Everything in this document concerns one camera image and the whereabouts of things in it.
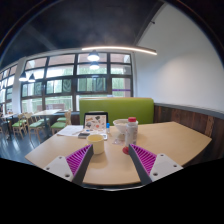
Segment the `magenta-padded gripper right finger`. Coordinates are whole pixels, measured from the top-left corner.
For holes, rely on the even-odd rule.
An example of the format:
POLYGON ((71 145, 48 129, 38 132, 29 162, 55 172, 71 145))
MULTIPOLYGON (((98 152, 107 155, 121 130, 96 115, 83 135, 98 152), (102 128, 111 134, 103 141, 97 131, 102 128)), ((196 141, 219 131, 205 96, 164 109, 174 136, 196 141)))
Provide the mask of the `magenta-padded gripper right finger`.
POLYGON ((150 184, 182 169, 166 154, 158 155, 134 144, 129 145, 129 155, 137 170, 142 185, 150 184))

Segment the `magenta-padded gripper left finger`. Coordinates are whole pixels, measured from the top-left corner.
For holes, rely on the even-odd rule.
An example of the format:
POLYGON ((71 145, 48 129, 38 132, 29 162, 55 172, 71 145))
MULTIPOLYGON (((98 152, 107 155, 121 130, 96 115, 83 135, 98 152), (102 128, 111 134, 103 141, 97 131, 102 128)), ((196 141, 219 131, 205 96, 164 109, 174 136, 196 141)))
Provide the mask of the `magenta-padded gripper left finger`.
POLYGON ((81 185, 92 156, 93 146, 87 145, 69 156, 56 157, 44 167, 44 170, 77 185, 81 185))

